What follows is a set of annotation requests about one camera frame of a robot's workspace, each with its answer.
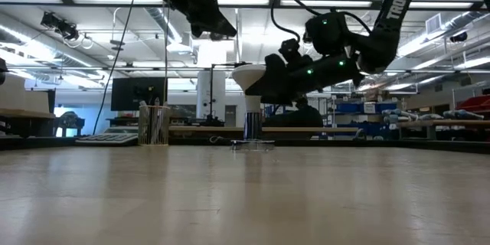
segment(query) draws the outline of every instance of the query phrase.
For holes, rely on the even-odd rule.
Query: ceiling light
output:
[[[219,5],[269,5],[269,0],[217,0]]]
[[[429,82],[433,82],[434,80],[438,80],[439,78],[441,78],[442,76],[437,76],[437,77],[431,77],[431,78],[428,78],[426,80],[422,80],[419,82],[419,84],[426,84],[426,83],[429,83]]]
[[[132,0],[73,0],[79,5],[131,5]],[[134,5],[163,5],[163,0],[135,0]]]
[[[437,62],[439,62],[439,61],[438,60],[429,60],[429,61],[423,62],[423,63],[415,66],[414,68],[412,68],[412,70],[423,69],[423,68],[426,68],[430,65],[436,64]]]
[[[17,54],[13,54],[11,52],[7,52],[5,50],[0,49],[0,57],[5,60],[7,64],[14,64],[14,65],[40,65],[39,63],[30,60],[25,57],[21,57]]]
[[[407,88],[409,86],[412,86],[413,83],[400,83],[400,84],[394,84],[394,85],[391,85],[391,86],[388,86],[386,87],[385,90],[400,90],[400,89],[403,89],[403,88]]]
[[[411,2],[410,8],[469,8],[472,2]]]
[[[179,54],[190,54],[192,53],[192,49],[180,43],[171,43],[167,46],[167,51],[170,53],[179,53]]]
[[[412,73],[427,73],[427,74],[454,74],[454,70],[415,70]]]
[[[86,88],[100,88],[101,85],[96,83],[95,81],[92,81],[92,80],[88,80],[86,78],[83,78],[83,77],[77,77],[77,76],[63,76],[63,79],[68,82],[68,83],[71,83],[73,85],[77,85],[79,87],[86,87]]]
[[[23,77],[23,78],[28,79],[28,80],[35,80],[36,79],[33,75],[26,73],[23,70],[11,69],[8,73],[13,74],[13,75],[18,76],[18,77]]]
[[[471,68],[471,67],[480,66],[480,65],[486,64],[488,62],[490,62],[490,57],[482,57],[482,58],[477,58],[474,60],[466,61],[463,64],[455,66],[454,68],[455,69],[467,69],[467,68]]]
[[[307,6],[316,7],[371,7],[371,1],[302,0]],[[281,0],[283,6],[297,6],[293,0]]]
[[[0,3],[63,4],[61,0],[0,0]]]

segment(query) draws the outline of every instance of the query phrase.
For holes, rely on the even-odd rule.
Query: ceiling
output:
[[[481,1],[481,0],[430,0],[430,1]],[[109,41],[111,39],[121,40],[124,24],[128,16],[129,9],[121,8],[114,14],[116,8],[75,8],[65,6],[47,6],[47,5],[0,5],[0,13],[7,15],[16,20],[19,24],[25,25],[36,31],[43,31],[43,35],[53,38],[58,42],[63,42],[58,34],[53,31],[46,31],[40,25],[41,18],[44,12],[54,12],[58,17],[77,24],[77,29],[90,37],[93,45],[90,49],[78,46],[74,50],[79,52],[81,56],[88,57],[91,60],[96,60],[99,64],[112,65],[113,61],[109,58],[115,56],[116,52],[111,49],[114,47]],[[241,38],[240,61],[252,63],[263,63],[264,57],[268,54],[277,53],[281,42],[289,39],[292,36],[277,29],[270,20],[270,11],[268,9],[238,9],[238,13],[233,8],[222,8],[221,12],[233,25],[237,26]],[[367,24],[372,27],[374,20],[377,17],[376,11],[351,11],[361,17]],[[409,11],[405,17],[402,27],[402,42],[410,40],[415,35],[419,35],[425,30],[426,20],[438,14],[438,11]],[[461,12],[445,12],[443,18],[451,18],[459,15]],[[276,20],[284,27],[291,28],[299,33],[304,30],[304,23],[311,18],[311,14],[300,9],[278,9],[276,12]],[[175,29],[175,32],[184,38],[183,44],[188,40],[190,26],[185,17],[178,11],[171,11],[169,21]],[[349,21],[349,28],[352,31],[362,32],[362,27],[353,21]],[[487,35],[490,31],[488,22],[480,21],[477,29],[470,31],[470,39],[479,40]],[[131,63],[134,66],[143,67],[161,67],[164,66],[163,60],[165,56],[165,39],[162,29],[156,24],[154,19],[144,8],[134,8],[128,23],[129,32],[124,37],[124,51],[120,53],[119,65]],[[71,46],[77,46],[80,43],[75,41],[70,43]],[[237,61],[237,47],[234,41],[224,42],[227,44],[226,62]],[[462,45],[450,45],[453,47],[461,47]],[[59,47],[59,51],[63,51],[64,47]],[[418,58],[421,61],[429,60],[440,55],[443,51],[443,42],[437,41],[410,53],[409,57]],[[172,60],[172,67],[196,67],[195,53],[178,54],[168,53],[168,59]],[[417,64],[411,64],[408,60],[404,66],[407,69],[412,68]],[[174,77],[195,77],[196,72],[183,72],[174,75]],[[125,76],[155,76],[160,75],[160,72],[137,72],[126,73]]]

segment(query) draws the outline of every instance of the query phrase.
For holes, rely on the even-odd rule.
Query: ventilation duct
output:
[[[160,30],[162,30],[163,33],[165,33],[165,31],[167,29],[168,19],[165,16],[165,14],[163,13],[163,9],[162,8],[145,8],[145,10],[148,13],[148,15],[151,18],[153,18],[153,20],[158,25]],[[181,43],[182,38],[178,35],[177,31],[174,29],[174,27],[171,24],[168,25],[168,29],[170,31],[168,33],[168,40],[170,41],[170,43]]]
[[[423,49],[437,38],[452,37],[461,32],[466,25],[487,15],[488,12],[467,11],[454,18],[443,20],[441,14],[438,14],[426,22],[426,29],[406,39],[406,42],[398,47],[398,55],[404,57]]]

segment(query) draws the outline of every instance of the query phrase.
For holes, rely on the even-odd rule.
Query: workbench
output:
[[[0,108],[0,122],[10,125],[9,128],[0,126],[0,131],[29,136],[53,136],[56,116],[52,113],[41,113],[22,109]]]
[[[490,156],[397,148],[0,154],[2,244],[489,244]]]

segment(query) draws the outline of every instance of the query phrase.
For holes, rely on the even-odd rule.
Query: black cable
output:
[[[296,36],[296,40],[299,42],[301,40],[301,38],[300,38],[298,33],[296,33],[293,30],[290,30],[288,28],[284,28],[284,27],[280,26],[279,24],[277,24],[276,18],[274,17],[274,8],[276,7],[276,3],[278,1],[279,0],[273,0],[272,5],[270,6],[270,19],[272,20],[272,22],[273,22],[274,26],[276,26],[276,28],[278,28],[281,31],[285,31],[287,33],[290,33],[290,34]],[[313,9],[309,8],[307,5],[303,4],[303,2],[301,2],[300,0],[293,0],[293,1],[298,3],[298,5],[300,5],[302,8],[304,8],[306,11],[309,11],[316,16],[321,15],[321,13],[314,11]]]
[[[99,122],[100,114],[102,112],[102,108],[104,107],[104,103],[106,102],[107,87],[109,87],[110,78],[113,76],[114,68],[116,67],[116,63],[117,63],[117,59],[119,57],[119,53],[121,52],[121,47],[122,47],[122,44],[124,41],[124,35],[126,34],[126,30],[128,28],[128,23],[129,23],[129,19],[131,18],[131,11],[132,11],[132,7],[133,7],[134,2],[135,2],[135,0],[131,0],[131,5],[129,6],[128,18],[126,19],[126,24],[124,25],[124,31],[122,31],[121,44],[119,44],[119,48],[117,49],[116,58],[114,58],[113,67],[110,69],[109,77],[107,78],[106,87],[104,88],[104,94],[102,96],[102,103],[100,104],[99,113],[97,114],[97,119],[95,120],[95,125],[93,126],[92,135],[95,135],[95,130],[97,129],[97,123]]]
[[[360,19],[357,15],[349,12],[349,11],[341,11],[341,13],[345,14],[345,15],[348,15],[350,17],[352,17],[353,19],[355,19],[357,22],[359,22],[363,28],[366,29],[366,31],[370,34],[371,33],[371,29],[368,27],[368,25],[366,23],[364,23],[364,21],[362,21],[362,19]]]

